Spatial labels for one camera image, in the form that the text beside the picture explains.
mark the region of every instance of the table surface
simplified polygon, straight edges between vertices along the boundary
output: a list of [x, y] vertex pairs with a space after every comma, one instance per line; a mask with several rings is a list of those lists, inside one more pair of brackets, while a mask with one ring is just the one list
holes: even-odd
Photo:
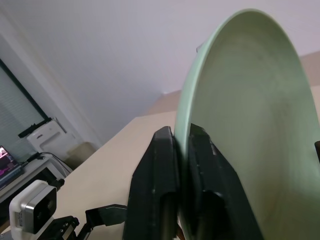
[[[137, 117], [73, 171], [57, 193], [55, 218], [74, 216], [80, 225], [85, 211], [111, 204], [127, 205], [132, 174], [153, 134], [164, 126], [174, 131], [176, 112]], [[124, 224], [96, 227], [89, 240], [121, 240]]]

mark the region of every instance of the window blind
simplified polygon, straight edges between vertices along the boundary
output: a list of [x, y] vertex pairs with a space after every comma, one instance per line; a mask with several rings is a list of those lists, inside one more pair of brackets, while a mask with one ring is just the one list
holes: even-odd
[[18, 134], [44, 118], [0, 67], [0, 145], [19, 162], [35, 153], [26, 138]]

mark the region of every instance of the white wall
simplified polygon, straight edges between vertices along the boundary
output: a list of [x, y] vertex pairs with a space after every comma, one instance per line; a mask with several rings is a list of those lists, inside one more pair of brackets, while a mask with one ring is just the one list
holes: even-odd
[[161, 93], [179, 90], [196, 47], [235, 11], [266, 11], [284, 27], [300, 55], [320, 50], [318, 0], [1, 3], [102, 142]]

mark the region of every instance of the laptop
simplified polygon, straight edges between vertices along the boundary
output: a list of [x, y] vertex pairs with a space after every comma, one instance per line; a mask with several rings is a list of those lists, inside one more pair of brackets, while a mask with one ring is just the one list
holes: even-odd
[[0, 190], [24, 173], [17, 160], [0, 146]]

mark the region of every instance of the laptop screen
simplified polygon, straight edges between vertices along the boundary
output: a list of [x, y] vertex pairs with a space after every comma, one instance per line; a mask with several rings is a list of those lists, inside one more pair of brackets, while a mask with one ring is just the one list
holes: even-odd
[[0, 181], [7, 175], [20, 168], [20, 164], [8, 153], [3, 146], [0, 146]]

